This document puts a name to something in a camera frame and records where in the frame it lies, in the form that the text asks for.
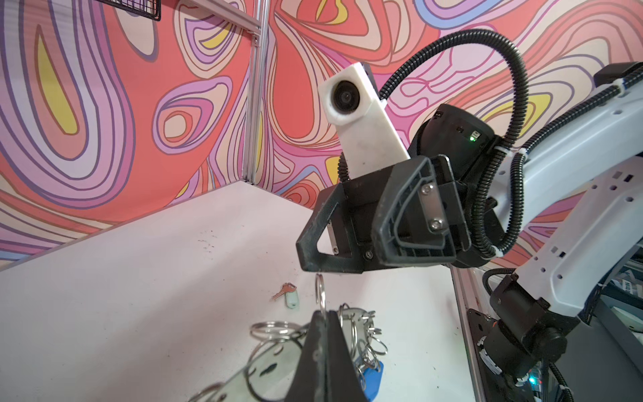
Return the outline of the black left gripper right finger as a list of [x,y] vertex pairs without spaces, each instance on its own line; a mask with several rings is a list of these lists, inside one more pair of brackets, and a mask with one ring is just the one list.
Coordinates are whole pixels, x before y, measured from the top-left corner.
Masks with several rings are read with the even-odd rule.
[[329,311],[327,319],[327,351],[325,400],[331,402],[367,402],[358,379],[348,345],[340,327],[338,314]]

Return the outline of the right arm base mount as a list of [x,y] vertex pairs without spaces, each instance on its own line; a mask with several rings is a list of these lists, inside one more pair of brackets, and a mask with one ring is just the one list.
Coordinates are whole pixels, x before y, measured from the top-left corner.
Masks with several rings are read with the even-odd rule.
[[485,401],[545,401],[552,375],[559,386],[557,401],[573,401],[574,394],[556,362],[566,352],[567,336],[580,324],[549,310],[543,298],[532,297],[517,281],[513,269],[486,271],[482,285],[490,296],[493,319],[467,310],[473,351],[480,370]]

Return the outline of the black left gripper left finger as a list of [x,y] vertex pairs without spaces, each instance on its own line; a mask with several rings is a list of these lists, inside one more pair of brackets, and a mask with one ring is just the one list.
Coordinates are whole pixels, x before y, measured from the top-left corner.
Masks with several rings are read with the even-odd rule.
[[296,372],[285,401],[325,401],[327,322],[313,313]]

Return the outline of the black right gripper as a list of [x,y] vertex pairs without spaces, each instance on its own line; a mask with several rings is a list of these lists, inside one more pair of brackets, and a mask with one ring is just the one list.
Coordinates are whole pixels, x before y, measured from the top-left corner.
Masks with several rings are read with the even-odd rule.
[[450,159],[417,156],[321,191],[296,241],[306,272],[437,266],[471,246]]

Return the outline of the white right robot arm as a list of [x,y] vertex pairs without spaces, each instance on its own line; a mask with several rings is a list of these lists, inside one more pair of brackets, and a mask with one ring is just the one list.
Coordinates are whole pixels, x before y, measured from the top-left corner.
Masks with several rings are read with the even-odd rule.
[[[506,134],[443,105],[405,146],[386,113],[388,98],[423,63],[462,45],[487,46],[507,64],[513,104]],[[610,65],[595,83],[592,97],[519,142],[527,70],[499,33],[451,33],[410,57],[381,88],[363,64],[336,73],[318,94],[343,150],[340,180],[321,192],[296,241],[301,268],[359,274],[482,266],[506,256],[538,214],[588,185],[554,236],[490,290],[499,321],[483,338],[482,354],[558,358],[594,288],[642,236],[642,70]]]

